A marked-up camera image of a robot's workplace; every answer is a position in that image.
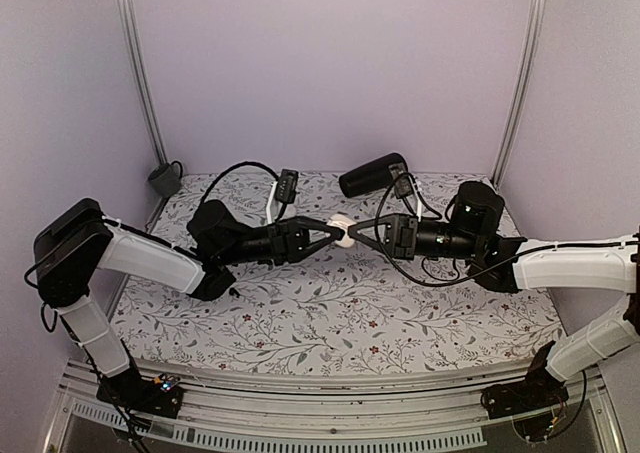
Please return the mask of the aluminium front rail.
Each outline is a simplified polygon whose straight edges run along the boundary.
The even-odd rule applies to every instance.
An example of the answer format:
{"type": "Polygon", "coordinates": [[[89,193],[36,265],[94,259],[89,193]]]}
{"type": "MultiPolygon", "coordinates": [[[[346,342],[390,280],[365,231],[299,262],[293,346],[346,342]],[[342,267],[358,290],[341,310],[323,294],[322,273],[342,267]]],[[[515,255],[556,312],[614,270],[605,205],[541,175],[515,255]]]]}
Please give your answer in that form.
{"type": "Polygon", "coordinates": [[[597,369],[568,382],[568,402],[493,418],[482,391],[523,377],[522,362],[388,376],[280,376],[173,365],[176,418],[126,413],[97,398],[68,363],[47,452],[625,452],[597,369]]]}

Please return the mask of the floral patterned table mat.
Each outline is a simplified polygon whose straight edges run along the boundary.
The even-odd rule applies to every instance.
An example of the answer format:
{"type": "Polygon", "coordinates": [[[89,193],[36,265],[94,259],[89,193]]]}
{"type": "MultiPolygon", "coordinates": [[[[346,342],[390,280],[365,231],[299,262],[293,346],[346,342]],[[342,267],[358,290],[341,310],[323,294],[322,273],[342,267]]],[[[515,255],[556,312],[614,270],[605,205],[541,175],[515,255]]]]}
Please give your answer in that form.
{"type": "Polygon", "coordinates": [[[527,361],[563,329],[543,290],[458,283],[462,261],[389,265],[357,245],[233,268],[212,302],[131,278],[112,324],[137,358],[285,375],[423,373],[527,361]]]}

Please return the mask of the white earbud charging case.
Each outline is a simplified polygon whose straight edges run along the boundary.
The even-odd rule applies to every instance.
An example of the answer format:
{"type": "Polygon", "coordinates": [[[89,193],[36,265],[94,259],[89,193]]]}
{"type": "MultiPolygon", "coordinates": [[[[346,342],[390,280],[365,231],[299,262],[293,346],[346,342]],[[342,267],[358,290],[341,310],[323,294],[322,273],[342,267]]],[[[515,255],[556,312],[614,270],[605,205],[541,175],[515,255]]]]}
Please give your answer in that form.
{"type": "Polygon", "coordinates": [[[342,214],[334,214],[327,222],[328,226],[335,227],[341,230],[342,237],[339,240],[335,240],[334,244],[340,248],[348,249],[355,246],[356,241],[349,235],[348,231],[351,226],[354,226],[356,222],[342,214]]]}

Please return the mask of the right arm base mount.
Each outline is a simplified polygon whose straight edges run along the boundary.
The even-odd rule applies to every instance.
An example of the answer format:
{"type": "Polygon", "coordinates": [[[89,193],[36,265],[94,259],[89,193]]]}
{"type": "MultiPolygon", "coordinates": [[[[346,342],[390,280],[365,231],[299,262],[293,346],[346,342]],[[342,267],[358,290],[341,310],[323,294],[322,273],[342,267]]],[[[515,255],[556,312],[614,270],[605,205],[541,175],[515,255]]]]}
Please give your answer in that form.
{"type": "Polygon", "coordinates": [[[511,383],[494,384],[482,390],[480,403],[490,419],[560,405],[569,399],[564,381],[547,370],[547,357],[555,341],[544,345],[533,357],[524,378],[511,383]]]}

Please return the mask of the grey mug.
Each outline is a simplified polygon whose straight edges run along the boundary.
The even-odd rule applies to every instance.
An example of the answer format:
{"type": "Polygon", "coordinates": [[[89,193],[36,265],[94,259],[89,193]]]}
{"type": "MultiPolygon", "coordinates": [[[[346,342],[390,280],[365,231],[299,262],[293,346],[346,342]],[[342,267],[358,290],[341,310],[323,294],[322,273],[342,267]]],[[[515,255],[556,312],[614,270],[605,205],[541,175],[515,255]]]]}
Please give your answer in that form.
{"type": "Polygon", "coordinates": [[[168,199],[182,188],[183,164],[174,160],[155,168],[147,177],[149,186],[162,198],[168,199]]]}

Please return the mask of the left aluminium frame post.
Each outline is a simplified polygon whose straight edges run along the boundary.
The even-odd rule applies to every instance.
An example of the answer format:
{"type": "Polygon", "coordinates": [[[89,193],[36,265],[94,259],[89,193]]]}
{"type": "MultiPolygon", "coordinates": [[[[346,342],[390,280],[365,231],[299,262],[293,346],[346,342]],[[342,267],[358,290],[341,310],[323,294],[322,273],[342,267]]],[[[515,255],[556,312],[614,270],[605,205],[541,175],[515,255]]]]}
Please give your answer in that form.
{"type": "Polygon", "coordinates": [[[156,162],[168,161],[146,74],[133,0],[116,0],[143,119],[156,162]]]}

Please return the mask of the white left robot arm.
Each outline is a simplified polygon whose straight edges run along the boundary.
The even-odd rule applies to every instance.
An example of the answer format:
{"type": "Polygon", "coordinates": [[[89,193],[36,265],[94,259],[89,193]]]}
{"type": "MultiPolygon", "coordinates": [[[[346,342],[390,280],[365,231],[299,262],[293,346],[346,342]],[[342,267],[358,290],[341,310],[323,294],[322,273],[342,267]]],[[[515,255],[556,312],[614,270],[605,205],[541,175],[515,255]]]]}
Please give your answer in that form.
{"type": "Polygon", "coordinates": [[[34,264],[25,281],[69,327],[111,392],[128,407],[148,399],[146,381],[132,372],[125,346],[90,296],[98,270],[150,280],[199,301],[214,301],[234,283],[230,266],[298,263],[335,241],[342,228],[306,216],[261,227],[241,223],[219,200],[196,209],[187,224],[196,246],[187,251],[107,217],[97,201],[84,198],[34,241],[34,264]]]}

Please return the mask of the aluminium frame post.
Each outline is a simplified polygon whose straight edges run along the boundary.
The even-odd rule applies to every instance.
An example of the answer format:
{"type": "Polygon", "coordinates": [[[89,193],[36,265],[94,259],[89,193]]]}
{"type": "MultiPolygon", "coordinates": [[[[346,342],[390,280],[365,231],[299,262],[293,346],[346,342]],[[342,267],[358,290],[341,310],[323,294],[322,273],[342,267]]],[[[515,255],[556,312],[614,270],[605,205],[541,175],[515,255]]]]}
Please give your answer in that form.
{"type": "Polygon", "coordinates": [[[543,26],[546,0],[530,0],[522,54],[515,88],[509,107],[504,133],[491,174],[491,183],[499,190],[508,170],[509,160],[515,147],[519,124],[524,111],[529,83],[535,63],[539,38],[543,26]]]}
{"type": "Polygon", "coordinates": [[[146,74],[133,0],[116,0],[143,119],[156,162],[168,161],[146,74]]]}

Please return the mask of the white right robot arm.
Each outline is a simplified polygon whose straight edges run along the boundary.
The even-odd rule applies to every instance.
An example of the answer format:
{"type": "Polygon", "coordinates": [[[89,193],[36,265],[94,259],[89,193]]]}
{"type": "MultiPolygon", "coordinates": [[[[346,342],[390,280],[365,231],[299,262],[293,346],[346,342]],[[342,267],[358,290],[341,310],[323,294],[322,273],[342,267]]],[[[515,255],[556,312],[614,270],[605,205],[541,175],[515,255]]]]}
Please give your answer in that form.
{"type": "Polygon", "coordinates": [[[462,183],[446,221],[377,214],[349,226],[348,234],[382,253],[391,265],[415,257],[460,259],[467,280],[488,291],[585,288],[624,293],[624,299],[576,333],[534,356],[517,400],[537,409],[576,373],[639,341],[639,236],[578,242],[503,237],[505,202],[478,181],[462,183]]]}

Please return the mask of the right aluminium frame post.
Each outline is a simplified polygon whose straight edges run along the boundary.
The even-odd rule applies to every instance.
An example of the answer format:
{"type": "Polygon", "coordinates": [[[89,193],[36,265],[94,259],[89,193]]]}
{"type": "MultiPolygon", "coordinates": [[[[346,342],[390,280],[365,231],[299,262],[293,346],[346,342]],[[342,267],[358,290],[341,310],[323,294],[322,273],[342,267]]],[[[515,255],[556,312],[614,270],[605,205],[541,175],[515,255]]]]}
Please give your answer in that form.
{"type": "Polygon", "coordinates": [[[529,83],[535,63],[539,38],[543,26],[546,0],[530,0],[522,54],[515,88],[509,107],[504,133],[491,174],[491,183],[499,190],[508,170],[509,160],[515,147],[519,124],[524,111],[529,83]]]}

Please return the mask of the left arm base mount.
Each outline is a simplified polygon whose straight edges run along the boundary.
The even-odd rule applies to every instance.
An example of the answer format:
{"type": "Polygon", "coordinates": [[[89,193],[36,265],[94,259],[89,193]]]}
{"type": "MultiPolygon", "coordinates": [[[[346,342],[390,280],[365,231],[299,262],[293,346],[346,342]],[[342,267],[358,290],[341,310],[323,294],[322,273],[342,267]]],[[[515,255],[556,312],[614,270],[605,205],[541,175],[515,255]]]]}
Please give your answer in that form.
{"type": "Polygon", "coordinates": [[[184,397],[180,381],[178,376],[167,373],[145,379],[131,360],[122,373],[100,376],[97,399],[125,410],[176,419],[184,397]]]}

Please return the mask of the black cylindrical speaker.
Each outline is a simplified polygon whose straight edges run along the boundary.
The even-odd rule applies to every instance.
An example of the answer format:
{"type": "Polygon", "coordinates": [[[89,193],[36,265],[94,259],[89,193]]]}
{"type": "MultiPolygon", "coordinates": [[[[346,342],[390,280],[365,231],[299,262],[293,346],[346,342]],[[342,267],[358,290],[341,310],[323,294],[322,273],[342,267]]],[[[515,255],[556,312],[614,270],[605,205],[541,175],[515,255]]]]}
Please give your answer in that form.
{"type": "Polygon", "coordinates": [[[341,192],[354,198],[387,188],[394,179],[392,171],[408,170],[406,160],[399,153],[389,153],[356,167],[338,179],[341,192]]]}

